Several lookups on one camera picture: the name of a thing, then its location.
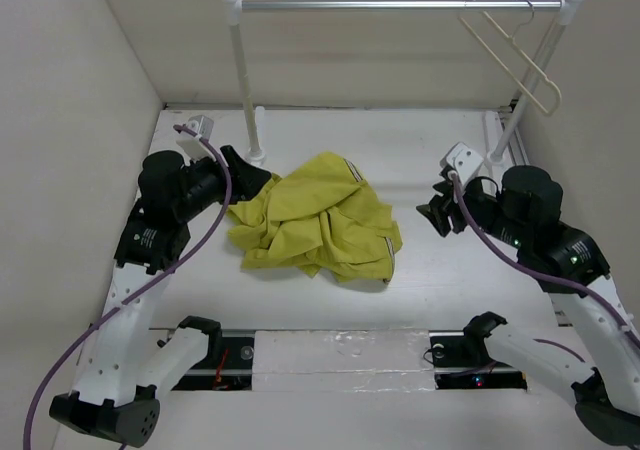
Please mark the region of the yellow trousers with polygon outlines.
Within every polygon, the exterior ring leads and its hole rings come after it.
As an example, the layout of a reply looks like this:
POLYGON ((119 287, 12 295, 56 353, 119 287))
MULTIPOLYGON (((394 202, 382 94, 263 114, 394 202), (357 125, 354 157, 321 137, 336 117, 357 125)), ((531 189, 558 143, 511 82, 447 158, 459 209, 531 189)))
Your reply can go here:
POLYGON ((309 277, 326 269, 339 282, 388 283, 403 245, 391 205, 353 162, 332 152, 273 175, 227 214, 245 269, 296 267, 309 277))

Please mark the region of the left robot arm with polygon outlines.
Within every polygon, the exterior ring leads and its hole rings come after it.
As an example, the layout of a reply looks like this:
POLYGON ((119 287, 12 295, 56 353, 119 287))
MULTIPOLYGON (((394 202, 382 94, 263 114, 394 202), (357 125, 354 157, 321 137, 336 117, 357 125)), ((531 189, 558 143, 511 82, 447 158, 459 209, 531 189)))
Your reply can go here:
POLYGON ((184 158, 164 150, 148 155, 138 176, 139 198, 114 255, 103 315, 85 370, 73 389, 53 398, 49 414, 84 435, 141 448, 158 422, 161 400, 197 365, 223 357, 219 322, 187 316, 147 358, 153 315, 170 278, 203 247, 188 244, 189 223, 213 204, 257 196, 270 172, 246 162, 226 145, 184 158))

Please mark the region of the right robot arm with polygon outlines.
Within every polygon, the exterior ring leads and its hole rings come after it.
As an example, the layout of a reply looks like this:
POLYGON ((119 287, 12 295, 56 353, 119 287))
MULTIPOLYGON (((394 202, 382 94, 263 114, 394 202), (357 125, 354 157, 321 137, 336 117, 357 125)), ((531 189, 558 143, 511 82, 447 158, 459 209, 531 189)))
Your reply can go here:
POLYGON ((435 196, 418 211, 446 237, 471 228, 512 269, 533 278, 569 319, 593 362, 572 364, 561 348, 485 312, 464 327, 473 363, 495 360, 537 379, 565 400, 598 440, 639 446, 639 333, 624 310, 596 242, 560 219, 563 189, 541 168, 508 169, 495 194, 446 165, 435 196))

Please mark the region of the white clothes rack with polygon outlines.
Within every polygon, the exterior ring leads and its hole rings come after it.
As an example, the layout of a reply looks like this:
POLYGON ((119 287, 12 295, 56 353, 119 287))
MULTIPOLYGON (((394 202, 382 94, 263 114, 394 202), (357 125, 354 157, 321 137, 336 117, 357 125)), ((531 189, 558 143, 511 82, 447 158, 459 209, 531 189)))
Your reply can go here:
POLYGON ((236 67, 239 92, 248 133, 249 147, 247 159, 254 164, 261 164, 266 159, 266 151, 261 143, 263 126, 258 123, 256 115, 262 107, 253 105, 249 72, 243 48, 240 29, 241 16, 245 13, 274 12, 389 12, 389 11, 423 11, 457 13, 459 23, 469 35, 487 52, 489 57, 505 72, 519 90, 516 107, 511 114, 503 135, 495 148, 488 154, 487 160, 492 165, 499 164, 511 136, 518 127, 520 119, 528 105, 534 106, 541 114, 549 117, 562 105, 563 96, 560 87, 551 80, 546 68, 566 28, 572 23, 579 8, 585 0, 554 1, 245 1, 221 0, 225 21, 230 32, 234 63, 236 67), (531 18, 548 12, 555 15, 548 31, 542 37, 534 56, 529 56, 516 42, 516 33, 507 32, 491 16, 493 12, 524 12, 531 18), (523 78, 518 78, 508 65, 491 49, 489 44, 465 20, 464 13, 479 13, 498 33, 513 51, 526 63, 528 70, 523 78))

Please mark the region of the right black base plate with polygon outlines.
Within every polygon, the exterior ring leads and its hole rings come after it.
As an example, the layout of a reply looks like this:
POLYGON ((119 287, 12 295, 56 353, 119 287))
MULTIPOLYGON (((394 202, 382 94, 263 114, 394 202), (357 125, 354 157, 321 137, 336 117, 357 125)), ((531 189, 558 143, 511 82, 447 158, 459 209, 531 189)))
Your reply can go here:
POLYGON ((430 332, 423 360, 434 369, 437 390, 528 389, 521 371, 482 356, 461 331, 430 332))

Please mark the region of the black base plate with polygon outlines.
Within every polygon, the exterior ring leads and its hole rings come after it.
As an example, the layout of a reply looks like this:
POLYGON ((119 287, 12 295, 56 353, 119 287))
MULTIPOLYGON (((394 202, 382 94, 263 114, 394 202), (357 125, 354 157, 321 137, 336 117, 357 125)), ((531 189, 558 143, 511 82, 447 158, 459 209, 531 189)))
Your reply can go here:
POLYGON ((173 391, 250 391, 254 355, 254 332, 223 332, 219 354, 192 367, 173 391))
POLYGON ((528 389, 521 371, 482 356, 461 331, 430 332, 423 360, 434 369, 437 390, 528 389))

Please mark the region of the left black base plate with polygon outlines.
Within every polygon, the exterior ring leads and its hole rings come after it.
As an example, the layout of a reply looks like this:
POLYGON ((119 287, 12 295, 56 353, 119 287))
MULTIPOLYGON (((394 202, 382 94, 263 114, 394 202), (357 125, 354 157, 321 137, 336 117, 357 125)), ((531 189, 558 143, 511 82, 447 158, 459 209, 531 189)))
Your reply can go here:
POLYGON ((219 354, 192 367, 173 391, 250 391, 254 355, 254 332, 223 332, 219 354))

